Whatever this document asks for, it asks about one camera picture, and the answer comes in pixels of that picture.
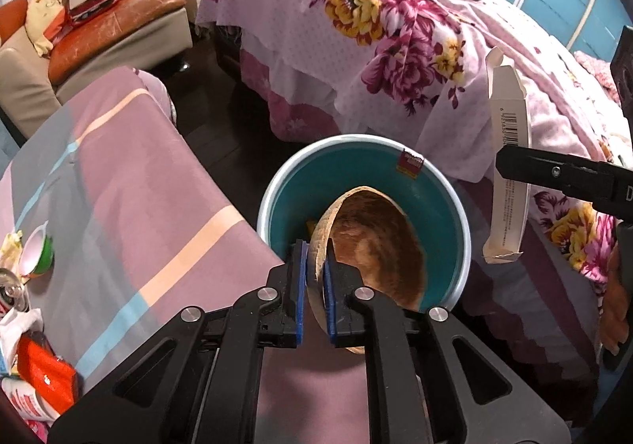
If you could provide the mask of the right hand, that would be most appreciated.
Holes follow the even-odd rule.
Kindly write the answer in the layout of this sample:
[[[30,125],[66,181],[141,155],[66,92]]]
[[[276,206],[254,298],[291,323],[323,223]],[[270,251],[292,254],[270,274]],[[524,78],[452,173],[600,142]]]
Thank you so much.
[[[618,355],[620,345],[624,344],[629,336],[627,309],[630,305],[630,294],[620,279],[621,260],[618,245],[610,255],[607,267],[608,281],[600,317],[600,339],[606,350]]]

